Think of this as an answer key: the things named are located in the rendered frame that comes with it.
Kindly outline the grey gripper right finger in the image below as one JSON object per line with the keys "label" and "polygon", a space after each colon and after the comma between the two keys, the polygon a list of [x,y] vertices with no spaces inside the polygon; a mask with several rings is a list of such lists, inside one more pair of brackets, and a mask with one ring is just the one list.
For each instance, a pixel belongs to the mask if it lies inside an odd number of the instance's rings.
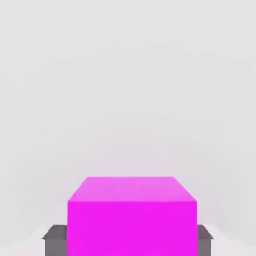
{"label": "grey gripper right finger", "polygon": [[198,229],[198,256],[246,256],[245,247],[229,240],[215,226],[204,224]]}

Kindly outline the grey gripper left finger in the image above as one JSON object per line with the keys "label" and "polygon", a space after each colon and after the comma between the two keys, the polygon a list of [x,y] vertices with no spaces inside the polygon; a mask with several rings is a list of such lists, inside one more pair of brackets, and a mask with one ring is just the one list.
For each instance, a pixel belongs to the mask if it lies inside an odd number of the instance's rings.
{"label": "grey gripper left finger", "polygon": [[43,226],[30,238],[14,242],[7,256],[67,256],[67,229],[66,224]]}

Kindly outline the small magenta cube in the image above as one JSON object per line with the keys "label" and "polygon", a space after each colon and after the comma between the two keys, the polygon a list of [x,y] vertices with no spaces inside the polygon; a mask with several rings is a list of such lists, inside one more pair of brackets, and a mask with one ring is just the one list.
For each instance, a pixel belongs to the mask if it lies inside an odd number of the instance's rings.
{"label": "small magenta cube", "polygon": [[67,203],[67,256],[197,256],[197,209],[174,177],[88,177]]}

